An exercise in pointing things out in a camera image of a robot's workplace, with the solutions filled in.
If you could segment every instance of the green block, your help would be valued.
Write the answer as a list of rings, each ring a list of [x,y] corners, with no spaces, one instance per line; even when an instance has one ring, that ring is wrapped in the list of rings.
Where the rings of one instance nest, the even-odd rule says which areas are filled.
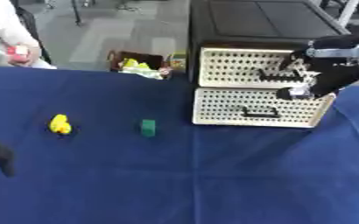
[[[141,122],[141,134],[145,137],[154,137],[156,134],[156,125],[154,120],[143,120]]]

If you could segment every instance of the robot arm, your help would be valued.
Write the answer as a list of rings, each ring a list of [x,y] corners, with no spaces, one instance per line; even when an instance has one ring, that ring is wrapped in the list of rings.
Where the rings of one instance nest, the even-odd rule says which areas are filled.
[[[299,59],[307,65],[308,71],[319,74],[301,87],[279,89],[278,98],[320,98],[359,81],[359,36],[333,36],[311,41],[306,49],[287,56],[279,70],[285,70]]]

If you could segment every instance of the floor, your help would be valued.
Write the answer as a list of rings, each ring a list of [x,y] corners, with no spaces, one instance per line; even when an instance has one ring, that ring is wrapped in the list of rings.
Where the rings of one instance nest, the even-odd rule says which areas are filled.
[[[76,26],[70,0],[24,5],[35,14],[39,35],[59,68],[107,70],[109,50],[168,55],[185,50],[188,0],[129,1],[134,11],[117,10],[120,0],[96,0],[80,8]]]

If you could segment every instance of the blue tablecloth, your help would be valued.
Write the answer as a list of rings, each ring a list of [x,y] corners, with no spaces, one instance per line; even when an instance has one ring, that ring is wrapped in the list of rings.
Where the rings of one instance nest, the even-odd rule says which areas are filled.
[[[315,129],[190,123],[182,80],[0,68],[0,224],[359,224],[359,87]],[[46,129],[64,113],[75,128]],[[146,138],[137,126],[156,120]]]

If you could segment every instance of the yellow object in box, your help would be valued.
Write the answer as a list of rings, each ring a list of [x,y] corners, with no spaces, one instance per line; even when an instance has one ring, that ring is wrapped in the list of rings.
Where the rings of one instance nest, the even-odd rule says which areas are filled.
[[[72,126],[67,121],[66,115],[56,115],[49,124],[49,129],[53,133],[68,135],[72,132]]]
[[[124,67],[137,67],[138,62],[135,59],[125,59],[125,63],[123,64]]]
[[[137,68],[142,68],[142,69],[151,70],[150,67],[147,65],[147,63],[138,64]]]

